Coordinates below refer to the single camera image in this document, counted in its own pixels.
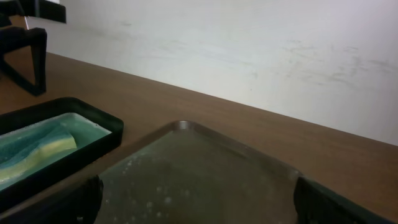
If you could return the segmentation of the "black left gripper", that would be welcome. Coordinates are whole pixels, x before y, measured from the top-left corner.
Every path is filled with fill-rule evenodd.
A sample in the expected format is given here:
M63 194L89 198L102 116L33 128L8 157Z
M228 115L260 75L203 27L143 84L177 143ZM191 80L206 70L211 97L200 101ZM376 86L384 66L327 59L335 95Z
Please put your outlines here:
M1 1L1 27L11 25L11 16L39 17L67 23L66 7L47 0ZM1 29L1 72L31 95L45 93L46 48L45 29Z

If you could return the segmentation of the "green and yellow sponge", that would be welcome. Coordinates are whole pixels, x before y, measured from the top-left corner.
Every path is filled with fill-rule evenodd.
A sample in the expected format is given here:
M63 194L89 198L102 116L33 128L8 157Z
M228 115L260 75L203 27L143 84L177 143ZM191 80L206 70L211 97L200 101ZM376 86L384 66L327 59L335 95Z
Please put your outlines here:
M77 149L74 137L55 122L1 136L1 183L19 178L53 156Z

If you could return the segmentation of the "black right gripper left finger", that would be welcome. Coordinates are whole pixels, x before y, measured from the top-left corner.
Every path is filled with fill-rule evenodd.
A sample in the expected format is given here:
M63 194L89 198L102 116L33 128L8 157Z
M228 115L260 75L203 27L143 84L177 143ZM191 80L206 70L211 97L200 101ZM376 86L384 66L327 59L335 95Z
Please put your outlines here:
M93 224L102 199L103 181L96 175L1 218L1 224Z

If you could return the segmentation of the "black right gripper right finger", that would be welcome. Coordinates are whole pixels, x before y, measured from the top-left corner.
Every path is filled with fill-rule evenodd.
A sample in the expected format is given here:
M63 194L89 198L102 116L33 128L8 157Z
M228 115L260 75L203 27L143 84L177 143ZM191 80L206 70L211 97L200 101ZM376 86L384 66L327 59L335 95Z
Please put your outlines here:
M323 185L299 177L294 190L298 224L392 224Z

